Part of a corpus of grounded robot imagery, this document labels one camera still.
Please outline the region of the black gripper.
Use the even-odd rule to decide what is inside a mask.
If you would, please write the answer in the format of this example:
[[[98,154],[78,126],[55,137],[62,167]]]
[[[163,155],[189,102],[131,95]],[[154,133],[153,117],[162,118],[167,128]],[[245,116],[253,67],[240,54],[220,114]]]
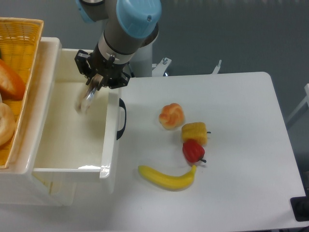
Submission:
[[[116,64],[116,57],[113,56],[105,58],[98,46],[91,53],[78,50],[74,60],[80,74],[87,79],[86,85],[89,85],[97,74],[100,75],[99,88],[116,89],[126,87],[129,83],[130,75],[123,72],[125,64]]]

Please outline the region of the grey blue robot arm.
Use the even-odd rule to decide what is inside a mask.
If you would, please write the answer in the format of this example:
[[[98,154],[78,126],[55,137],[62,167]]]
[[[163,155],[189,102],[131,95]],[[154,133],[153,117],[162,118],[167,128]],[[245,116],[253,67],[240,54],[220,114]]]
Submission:
[[[132,75],[123,69],[158,29],[161,1],[78,0],[76,5],[85,22],[107,20],[93,52],[79,50],[74,58],[86,85],[97,90],[127,86]]]

